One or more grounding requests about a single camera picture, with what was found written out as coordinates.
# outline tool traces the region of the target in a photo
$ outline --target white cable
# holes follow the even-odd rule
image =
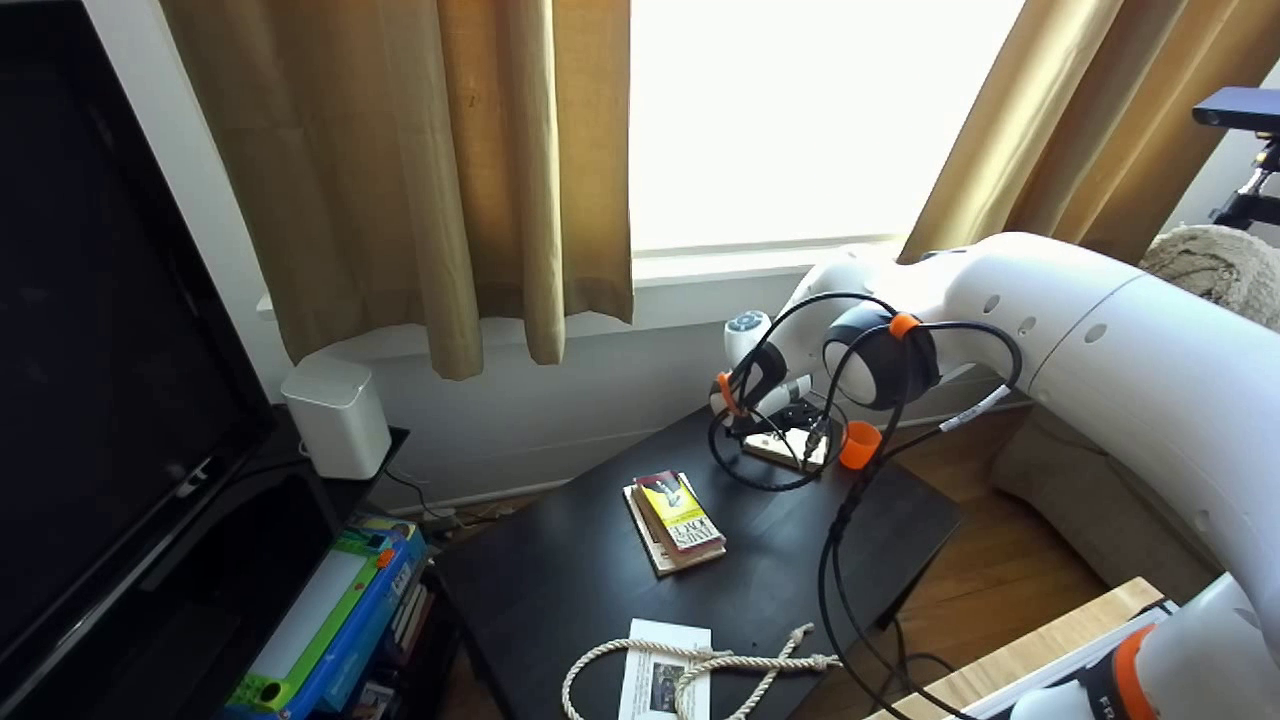
[[[941,431],[957,431],[979,418],[989,418],[1004,398],[1013,398],[1006,386],[995,386],[982,400],[976,400],[967,412],[957,412],[953,419],[937,424]]]
[[[751,689],[751,698],[732,714],[732,720],[741,720],[741,717],[749,717],[749,714],[764,702],[764,694],[769,694],[769,683],[776,682],[776,672],[822,672],[822,668],[838,668],[835,657],[818,657],[818,652],[816,652],[816,657],[790,657],[790,648],[808,635],[808,630],[811,630],[811,625],[790,630],[790,635],[787,635],[787,646],[780,648],[780,657],[732,657],[732,652],[692,652],[692,648],[672,648],[672,646],[650,646],[650,639],[608,639],[608,646],[586,648],[586,652],[562,672],[559,708],[562,708],[567,720],[584,720],[584,717],[575,714],[575,704],[570,704],[570,682],[575,682],[586,666],[595,666],[601,657],[626,648],[626,652],[650,652],[650,657],[668,657],[668,661],[683,661],[683,666],[689,666],[683,677],[679,677],[679,683],[675,683],[675,717],[689,717],[679,702],[683,702],[683,689],[689,689],[697,677],[706,677],[706,672],[721,672],[721,668],[769,672],[769,677]]]

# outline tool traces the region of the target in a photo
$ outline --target desk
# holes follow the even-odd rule
[[[1120,630],[1126,618],[1134,618],[1138,610],[1162,601],[1148,579],[1126,579],[1089,603],[1079,603],[1077,612],[957,668],[953,677],[926,683],[930,698],[962,708],[976,704],[990,694],[998,694],[1004,683],[1069,657],[1071,648]],[[910,720],[923,717],[948,717],[941,708],[930,708],[923,698],[905,698],[893,708],[901,708]]]
[[[559,682],[601,639],[626,635],[632,618],[705,625],[714,648],[776,652],[796,625],[816,625],[816,556],[849,487],[838,474],[796,494],[756,494],[706,458],[706,412],[638,439],[579,480],[520,509],[505,525],[450,545],[438,597],[458,622],[476,672],[505,717],[562,717]],[[656,470],[679,470],[726,538],[726,556],[656,577],[619,487]],[[857,509],[838,568],[860,625],[887,622],[953,529],[953,504],[910,474],[887,470]],[[756,677],[714,677],[712,717],[751,694]],[[787,677],[759,717],[790,717],[816,677]],[[575,683],[584,717],[616,717],[619,657]]]

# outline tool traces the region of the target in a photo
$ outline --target black monitor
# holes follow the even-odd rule
[[[267,400],[70,0],[0,0],[0,702],[156,562]]]

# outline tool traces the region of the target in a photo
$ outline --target black cable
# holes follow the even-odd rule
[[[816,562],[816,612],[818,612],[822,635],[828,635],[828,646],[831,646],[843,677],[849,677],[860,694],[869,694],[869,702],[871,702],[876,708],[883,708],[883,714],[895,717],[895,720],[907,720],[901,708],[883,704],[862,677],[857,677],[857,668],[849,666],[843,646],[838,646],[838,635],[835,635],[831,610],[828,610],[828,566],[838,566],[831,553],[835,553],[835,538],[843,533],[843,522],[851,515],[857,499],[860,499],[860,487],[849,487],[843,504],[835,509],[835,522],[828,525],[828,538],[822,538],[822,548],[818,548],[818,562]]]
[[[802,435],[808,435],[808,439],[802,439],[802,461],[800,461],[796,449],[787,446],[787,428],[783,428],[783,424],[776,424],[772,418],[751,418],[751,419],[756,419],[756,424],[769,424],[769,431],[787,449],[796,476],[818,480],[828,465],[811,465],[811,452],[818,449],[818,446],[811,439],[811,424],[818,424],[822,418],[811,418],[808,405],[790,405],[787,412],[800,412],[800,409],[802,409],[802,424],[808,424],[808,431],[802,431]]]
[[[769,485],[769,480],[756,480],[756,476],[737,474],[732,461],[722,461],[722,452],[721,452],[722,418],[726,418],[726,412],[714,412],[712,424],[706,424],[706,452],[712,452],[712,461],[721,465],[722,476],[732,476],[737,485],[759,487],[759,494],[790,494],[790,487],[811,485],[811,476],[802,476],[802,474],[790,474],[790,480],[783,480],[783,485]]]
[[[411,485],[411,480],[402,480],[402,476],[394,476],[394,474],[389,474],[389,470],[384,470],[384,476],[389,476],[392,485],[411,487],[411,494],[415,494],[418,514],[429,514],[429,509],[432,509],[432,504],[429,504],[429,494],[424,494],[418,485]]]
[[[843,525],[849,525],[851,509],[860,504],[860,495],[869,494],[869,485],[879,476],[879,470],[883,470],[893,458],[901,458],[901,452],[907,452],[907,449],[941,435],[941,428],[930,428],[930,431],[923,431],[923,435],[910,435],[910,439],[887,449],[887,439],[893,439],[895,428],[901,428],[905,409],[907,409],[905,398],[895,398],[893,418],[887,418],[887,424],[883,424],[883,431],[879,431],[879,449],[876,449],[876,458],[869,461],[869,470],[860,474],[860,480],[849,487],[849,495],[843,495],[843,504],[838,504],[838,514],[835,514],[835,522],[831,522],[831,529],[828,529],[822,556],[818,556],[818,590],[822,590],[822,568],[831,566],[843,622],[849,622],[849,630],[857,633],[857,639],[879,661],[879,668],[887,672],[887,682],[895,677],[895,666],[869,639],[869,633],[860,630],[860,622],[851,618],[851,603],[849,603],[849,597],[843,597],[838,545],[843,545]],[[879,683],[879,689],[869,689],[869,683],[860,682],[860,689],[871,698],[876,708],[901,717],[901,714],[883,702],[883,683]],[[937,708],[967,720],[967,714],[959,714],[959,708],[953,708],[948,702],[930,698],[926,689],[910,683],[910,677],[905,677],[905,689],[910,689],[910,694],[920,694],[926,704],[937,704]]]
[[[1015,388],[1024,379],[1024,350],[1004,332],[1004,327],[990,327],[990,325],[967,325],[967,322],[945,322],[945,325],[923,325],[926,332],[982,332],[982,336],[995,336],[1006,351],[1006,388]]]
[[[887,683],[907,689],[910,683],[910,668],[907,668],[907,639],[905,639],[905,625],[893,618],[893,648],[895,648],[895,672],[887,672],[876,689],[876,698],[887,698]]]
[[[910,661],[920,661],[920,666],[937,666],[937,668],[945,668],[945,672],[957,672],[957,666],[948,666],[945,657],[937,657],[937,652],[907,652],[907,666]]]
[[[759,358],[759,350],[769,346],[769,336],[796,314],[811,310],[811,304],[831,304],[831,302],[860,302],[860,304],[879,304],[887,315],[895,315],[893,304],[883,304],[879,296],[869,292],[818,292],[818,296],[802,296],[800,304],[783,310],[764,336],[744,351],[744,362],[732,368],[732,386],[744,388],[751,362]]]

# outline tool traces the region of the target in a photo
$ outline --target dark side table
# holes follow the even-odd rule
[[[689,474],[726,556],[656,577],[619,487],[638,474]],[[434,579],[505,717],[562,717],[559,682],[632,618],[705,625],[712,648],[772,657],[796,625],[818,635],[816,562],[849,480],[828,474],[796,494],[726,480],[706,452],[706,412],[638,439],[505,525],[450,545]],[[838,573],[862,630],[883,625],[941,553],[957,509],[905,470],[883,470],[857,509]],[[616,717],[624,652],[575,682],[584,717]],[[712,677],[712,717],[726,717],[759,677]],[[818,677],[780,677],[756,717],[790,717]]]

